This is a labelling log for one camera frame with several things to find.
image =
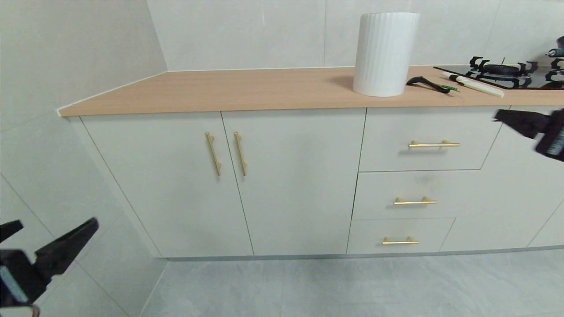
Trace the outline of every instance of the gold bar handle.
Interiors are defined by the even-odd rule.
[[[430,205],[436,203],[436,200],[430,200],[427,196],[423,196],[420,201],[404,201],[398,197],[395,199],[394,205]]]
[[[418,147],[459,147],[460,143],[453,143],[449,142],[448,140],[443,140],[441,143],[417,143],[417,141],[413,140],[408,145],[409,148],[418,148]]]
[[[235,132],[235,143],[237,143],[237,148],[239,149],[239,160],[241,161],[241,168],[243,169],[243,176],[246,176],[246,162],[243,159],[243,150],[241,149],[241,135]]]
[[[385,237],[382,244],[419,244],[419,241],[414,240],[412,237],[407,237],[405,241],[390,241],[388,237]]]
[[[215,164],[215,171],[217,171],[217,176],[221,176],[221,163],[217,161],[217,157],[215,156],[215,150],[213,148],[213,140],[215,137],[211,135],[209,132],[206,132],[206,139],[208,140],[208,145],[210,147],[211,156],[213,158],[213,162]]]

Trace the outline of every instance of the gas cooktop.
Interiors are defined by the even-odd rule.
[[[473,57],[469,66],[445,65],[435,68],[505,89],[564,90],[564,59],[556,58],[550,66],[539,66],[535,61],[517,65],[488,64],[489,60],[481,59],[479,56]]]

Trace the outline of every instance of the gray floor tile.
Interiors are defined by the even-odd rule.
[[[172,262],[143,317],[564,317],[563,297],[564,249],[468,256]]]
[[[280,316],[281,261],[171,262],[142,317]]]

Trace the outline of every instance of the white ribbed vase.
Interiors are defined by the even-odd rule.
[[[360,17],[353,90],[377,97],[401,95],[419,14],[372,13]]]

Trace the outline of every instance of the tile wall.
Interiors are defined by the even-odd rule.
[[[147,3],[0,0],[0,33],[0,222],[24,224],[0,247],[34,259],[35,250],[97,217],[98,232],[36,302],[41,316],[137,317],[166,261],[150,255],[56,109],[166,71]]]
[[[353,66],[360,16],[421,13],[412,64],[549,61],[563,0],[147,0],[170,71]]]

